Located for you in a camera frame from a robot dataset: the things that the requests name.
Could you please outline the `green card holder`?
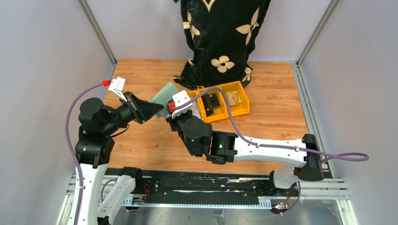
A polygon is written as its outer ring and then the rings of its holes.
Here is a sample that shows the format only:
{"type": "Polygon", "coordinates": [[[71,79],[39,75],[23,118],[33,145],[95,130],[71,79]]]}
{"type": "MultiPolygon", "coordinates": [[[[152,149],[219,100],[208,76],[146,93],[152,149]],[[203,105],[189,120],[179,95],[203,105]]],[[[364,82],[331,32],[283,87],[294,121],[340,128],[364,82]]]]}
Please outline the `green card holder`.
{"type": "Polygon", "coordinates": [[[169,114],[168,112],[168,101],[172,99],[174,94],[178,93],[178,89],[174,84],[168,82],[149,102],[156,103],[163,106],[158,113],[156,113],[156,117],[166,118],[169,114]]]}

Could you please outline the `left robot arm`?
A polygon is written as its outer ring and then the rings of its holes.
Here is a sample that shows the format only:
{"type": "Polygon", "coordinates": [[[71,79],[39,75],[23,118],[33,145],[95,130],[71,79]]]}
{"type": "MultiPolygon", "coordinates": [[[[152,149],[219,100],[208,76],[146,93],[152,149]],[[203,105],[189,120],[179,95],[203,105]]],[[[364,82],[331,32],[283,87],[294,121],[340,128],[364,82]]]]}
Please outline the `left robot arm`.
{"type": "Polygon", "coordinates": [[[115,145],[115,132],[128,128],[131,121],[143,124],[164,106],[140,100],[131,92],[125,92],[126,100],[118,108],[104,105],[93,97],[80,105],[78,119],[81,123],[77,157],[77,184],[72,208],[76,210],[69,224],[111,225],[122,203],[130,193],[148,196],[150,186],[144,182],[141,169],[124,167],[116,179],[115,186],[100,202],[102,181],[115,145]]]}

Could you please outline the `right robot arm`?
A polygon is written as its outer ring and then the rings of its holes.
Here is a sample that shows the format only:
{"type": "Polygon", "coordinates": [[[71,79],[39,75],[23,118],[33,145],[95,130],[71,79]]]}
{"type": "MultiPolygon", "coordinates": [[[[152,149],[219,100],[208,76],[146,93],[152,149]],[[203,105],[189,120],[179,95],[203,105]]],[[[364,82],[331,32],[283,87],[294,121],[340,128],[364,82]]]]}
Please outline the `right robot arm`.
{"type": "Polygon", "coordinates": [[[271,171],[269,192],[281,195],[298,181],[322,181],[321,156],[316,138],[305,134],[296,140],[269,140],[239,136],[231,132],[215,131],[212,125],[194,116],[191,111],[172,118],[168,116],[172,131],[177,132],[190,155],[205,157],[213,164],[240,161],[274,161],[283,163],[279,170],[271,171]]]}

